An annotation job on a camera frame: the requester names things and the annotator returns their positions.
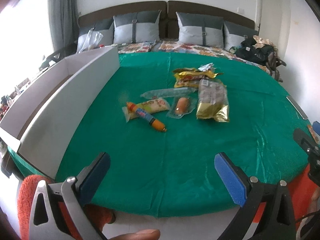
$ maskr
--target white floor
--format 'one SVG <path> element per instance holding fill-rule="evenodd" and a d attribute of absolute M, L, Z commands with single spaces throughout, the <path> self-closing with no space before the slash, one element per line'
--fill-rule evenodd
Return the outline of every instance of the white floor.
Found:
<path fill-rule="evenodd" d="M 0 206 L 8 216 L 13 229 L 20 236 L 17 217 L 18 179 L 12 175 L 8 179 L 0 172 Z M 156 228 L 161 231 L 161 240 L 215 240 L 230 223 L 238 208 L 196 217 L 172 217 L 156 219 L 150 216 L 116 212 L 116 222 L 103 228 L 107 238 L 139 230 Z M 244 239 L 252 236 L 257 224 L 252 224 Z"/>

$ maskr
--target wall socket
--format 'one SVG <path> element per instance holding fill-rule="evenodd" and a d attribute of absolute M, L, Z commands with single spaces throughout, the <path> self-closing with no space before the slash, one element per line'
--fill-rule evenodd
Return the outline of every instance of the wall socket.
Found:
<path fill-rule="evenodd" d="M 244 14 L 244 9 L 242 9 L 242 8 L 238 7 L 237 12 L 238 12 L 239 14 Z"/>

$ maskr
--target hand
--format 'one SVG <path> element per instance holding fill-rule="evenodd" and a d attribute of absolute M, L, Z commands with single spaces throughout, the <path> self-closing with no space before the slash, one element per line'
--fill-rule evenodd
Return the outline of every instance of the hand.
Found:
<path fill-rule="evenodd" d="M 136 233 L 129 233 L 111 238 L 110 240 L 158 240 L 160 231 L 157 229 L 145 229 Z"/>

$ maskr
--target curtain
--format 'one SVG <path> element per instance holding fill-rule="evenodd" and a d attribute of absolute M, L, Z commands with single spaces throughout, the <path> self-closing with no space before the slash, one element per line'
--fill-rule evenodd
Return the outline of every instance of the curtain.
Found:
<path fill-rule="evenodd" d="M 48 14 L 54 51 L 78 39 L 77 0 L 48 0 Z"/>

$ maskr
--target brown headboard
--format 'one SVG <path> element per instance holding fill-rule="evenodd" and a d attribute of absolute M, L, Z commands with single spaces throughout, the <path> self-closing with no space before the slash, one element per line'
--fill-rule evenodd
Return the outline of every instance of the brown headboard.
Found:
<path fill-rule="evenodd" d="M 97 21 L 112 18 L 114 15 L 118 14 L 156 10 L 161 10 L 159 20 L 159 36 L 163 39 L 166 38 L 166 28 L 168 21 L 166 1 L 146 1 L 120 4 L 83 15 L 79 17 L 78 23 L 80 27 L 86 27 Z"/>
<path fill-rule="evenodd" d="M 250 20 L 242 15 L 210 5 L 183 1 L 145 1 L 116 5 L 79 17 L 79 26 L 85 27 L 97 21 L 111 18 L 118 14 L 153 10 L 161 10 L 159 36 L 162 39 L 177 39 L 179 37 L 179 27 L 176 12 L 220 16 L 226 21 L 233 22 L 251 29 L 254 29 L 255 27 L 253 20 Z"/>

